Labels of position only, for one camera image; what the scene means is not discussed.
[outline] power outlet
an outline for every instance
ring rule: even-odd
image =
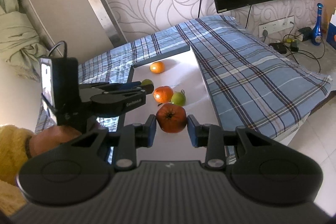
[[[275,21],[271,21],[262,25],[259,25],[259,37],[263,37],[263,31],[267,30],[268,35],[280,32],[282,30],[286,30],[289,28],[293,28],[293,24],[290,22],[294,22],[294,16],[285,17],[282,19],[278,19]]]

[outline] green fruit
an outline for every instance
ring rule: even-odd
[[[153,85],[153,82],[152,80],[149,80],[149,79],[145,79],[141,82],[141,85],[150,85],[150,84]]]
[[[174,105],[184,106],[185,105],[184,90],[181,90],[181,92],[174,92],[170,102]]]

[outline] bed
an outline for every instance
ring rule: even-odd
[[[196,55],[224,130],[245,125],[287,145],[331,89],[330,76],[293,63],[235,18],[220,15],[189,20],[99,55],[79,66],[79,82],[124,83],[133,63],[184,45]],[[115,131],[118,118],[99,122]],[[36,132],[51,125],[41,108]]]

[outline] white tray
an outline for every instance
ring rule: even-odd
[[[200,124],[219,125],[216,112],[208,94],[194,52],[188,51],[161,59],[166,70],[161,74],[150,71],[152,62],[134,66],[132,81],[150,79],[154,88],[168,85],[173,91],[185,91],[187,113],[193,114]],[[146,97],[146,104],[125,114],[124,124],[145,123],[150,114],[156,114],[161,106],[155,101],[153,94]],[[206,148],[194,148],[189,139],[187,127],[180,133],[165,133],[157,123],[153,146],[137,149],[137,162],[142,160],[205,160]]]

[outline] blue glass bottle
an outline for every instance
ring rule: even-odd
[[[317,21],[311,35],[311,42],[314,45],[320,45],[322,42],[321,20],[322,20],[322,3],[317,4]]]

